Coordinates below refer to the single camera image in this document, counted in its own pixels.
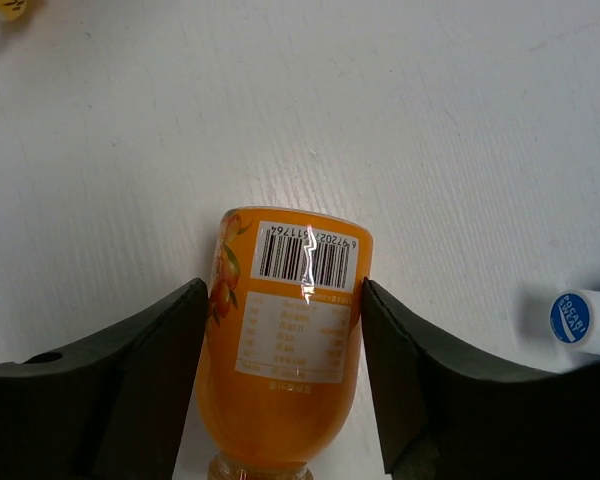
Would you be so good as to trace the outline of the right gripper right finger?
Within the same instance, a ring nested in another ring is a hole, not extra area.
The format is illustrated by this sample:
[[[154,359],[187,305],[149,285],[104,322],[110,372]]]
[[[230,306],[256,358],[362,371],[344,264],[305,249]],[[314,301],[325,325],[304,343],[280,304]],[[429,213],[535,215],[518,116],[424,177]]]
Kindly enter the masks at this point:
[[[600,479],[600,361],[537,370],[474,347],[372,280],[361,326],[394,479]]]

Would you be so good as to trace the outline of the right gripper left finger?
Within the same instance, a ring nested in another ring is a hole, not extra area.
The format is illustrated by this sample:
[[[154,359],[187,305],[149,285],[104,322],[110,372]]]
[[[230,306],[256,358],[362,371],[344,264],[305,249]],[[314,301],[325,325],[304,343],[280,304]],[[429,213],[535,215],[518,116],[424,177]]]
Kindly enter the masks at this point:
[[[0,479],[169,479],[205,332],[195,279],[22,363],[0,363]]]

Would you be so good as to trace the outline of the orange barcode juice bottle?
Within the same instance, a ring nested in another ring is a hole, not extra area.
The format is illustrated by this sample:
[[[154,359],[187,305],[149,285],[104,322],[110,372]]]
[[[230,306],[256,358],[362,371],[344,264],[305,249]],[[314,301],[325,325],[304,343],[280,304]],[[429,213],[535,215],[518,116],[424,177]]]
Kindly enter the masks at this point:
[[[195,380],[212,479],[308,479],[356,391],[368,230],[324,214],[223,216]]]

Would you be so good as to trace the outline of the blue label clear bottle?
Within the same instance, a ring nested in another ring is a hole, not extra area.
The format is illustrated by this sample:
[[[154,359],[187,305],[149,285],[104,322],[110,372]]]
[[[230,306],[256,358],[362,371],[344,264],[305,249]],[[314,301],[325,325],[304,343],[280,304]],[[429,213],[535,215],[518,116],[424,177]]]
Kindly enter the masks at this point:
[[[569,290],[551,305],[554,338],[573,351],[600,357],[600,291]]]

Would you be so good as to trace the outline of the small yellow cap bottle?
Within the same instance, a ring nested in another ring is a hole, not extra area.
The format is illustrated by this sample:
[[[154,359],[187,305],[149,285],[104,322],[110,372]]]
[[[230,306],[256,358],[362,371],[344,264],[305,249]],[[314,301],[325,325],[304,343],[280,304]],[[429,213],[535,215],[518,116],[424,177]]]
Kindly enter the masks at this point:
[[[0,0],[0,53],[24,34],[35,14],[45,6],[39,0]]]

